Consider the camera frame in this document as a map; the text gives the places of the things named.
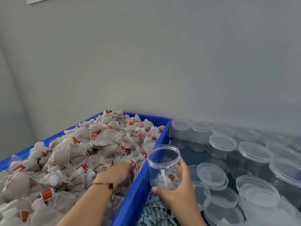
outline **bracelet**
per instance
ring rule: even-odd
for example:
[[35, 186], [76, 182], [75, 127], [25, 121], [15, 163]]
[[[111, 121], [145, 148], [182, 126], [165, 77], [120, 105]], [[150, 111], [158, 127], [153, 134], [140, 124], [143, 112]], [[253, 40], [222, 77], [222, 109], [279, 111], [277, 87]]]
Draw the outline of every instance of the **bracelet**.
[[89, 188], [90, 188], [92, 185], [102, 185], [102, 184], [106, 184], [106, 185], [108, 185], [108, 187], [109, 187], [109, 190], [113, 190], [113, 192], [112, 192], [112, 196], [111, 196], [111, 199], [113, 199], [113, 194], [114, 194], [114, 192], [115, 192], [115, 189], [114, 189], [113, 183], [109, 183], [109, 182], [92, 182], [92, 183], [90, 183], [90, 186], [89, 186]]

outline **gray wall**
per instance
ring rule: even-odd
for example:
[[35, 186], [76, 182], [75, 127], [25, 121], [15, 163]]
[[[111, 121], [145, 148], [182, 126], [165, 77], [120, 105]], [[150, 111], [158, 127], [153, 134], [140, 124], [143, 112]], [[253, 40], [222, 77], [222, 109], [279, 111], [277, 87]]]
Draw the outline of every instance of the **gray wall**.
[[111, 109], [301, 133], [301, 0], [0, 0], [39, 140]]
[[36, 142], [0, 49], [0, 160]]

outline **person's left hand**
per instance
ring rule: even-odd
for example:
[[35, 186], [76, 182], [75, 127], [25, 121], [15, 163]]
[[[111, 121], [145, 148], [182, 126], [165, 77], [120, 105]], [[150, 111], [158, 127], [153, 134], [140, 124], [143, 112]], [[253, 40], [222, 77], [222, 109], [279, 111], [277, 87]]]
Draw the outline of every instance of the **person's left hand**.
[[134, 179], [134, 170], [130, 163], [120, 162], [117, 165], [110, 167], [108, 170], [99, 173], [94, 182], [110, 182], [116, 188], [130, 175], [131, 182]]

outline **hand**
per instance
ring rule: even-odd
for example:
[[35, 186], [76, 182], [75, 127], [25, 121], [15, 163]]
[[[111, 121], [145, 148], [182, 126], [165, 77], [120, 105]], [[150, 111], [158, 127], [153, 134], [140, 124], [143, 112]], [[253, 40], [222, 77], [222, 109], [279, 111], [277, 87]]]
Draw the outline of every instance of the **hand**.
[[177, 169], [177, 176], [181, 179], [179, 187], [173, 191], [153, 187], [152, 191], [168, 203], [182, 226], [205, 226], [206, 224], [198, 208], [188, 166], [181, 158], [181, 165], [176, 165], [175, 168]]
[[120, 162], [117, 165], [110, 167], [108, 170], [99, 173], [94, 182], [110, 182], [116, 188], [128, 177], [131, 177], [131, 183], [134, 179], [134, 170], [130, 163]]

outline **blue plastic bin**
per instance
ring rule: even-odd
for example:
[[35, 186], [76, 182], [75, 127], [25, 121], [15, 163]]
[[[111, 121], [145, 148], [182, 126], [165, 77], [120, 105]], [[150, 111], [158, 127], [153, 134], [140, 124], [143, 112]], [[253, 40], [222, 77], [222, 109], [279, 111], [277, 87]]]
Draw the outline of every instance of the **blue plastic bin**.
[[[96, 118], [98, 115], [102, 115], [103, 113], [97, 114], [86, 121], [89, 121], [90, 119]], [[126, 113], [130, 115], [131, 117], [134, 117], [134, 113]], [[148, 119], [151, 121], [155, 126], [159, 127], [161, 125], [165, 125], [165, 128], [163, 132], [160, 135], [160, 138], [156, 142], [156, 145], [160, 144], [168, 144], [170, 138], [168, 136], [169, 127], [171, 125], [171, 119], [164, 118], [164, 117], [155, 117], [155, 116], [148, 116], [143, 114], [138, 114], [141, 120]], [[45, 146], [48, 146], [53, 140], [55, 140], [58, 137], [63, 136], [65, 133], [64, 131], [61, 131], [45, 140], [43, 142], [45, 143]], [[32, 145], [29, 148], [26, 148], [25, 150], [17, 153], [16, 155], [21, 157], [22, 159], [27, 159], [29, 156], [29, 151], [31, 148], [33, 148], [34, 145]], [[8, 167], [10, 157], [7, 159], [4, 159], [0, 161], [0, 170], [6, 170]], [[136, 225], [138, 222], [138, 219], [140, 217], [141, 211], [144, 207], [146, 198], [148, 197], [148, 194], [151, 191], [150, 186], [150, 175], [148, 172], [148, 163], [146, 162], [144, 166], [141, 168], [141, 171], [139, 172], [135, 182], [133, 183], [129, 193], [126, 195], [118, 213], [115, 216], [115, 219], [112, 223], [112, 226], [133, 226]]]

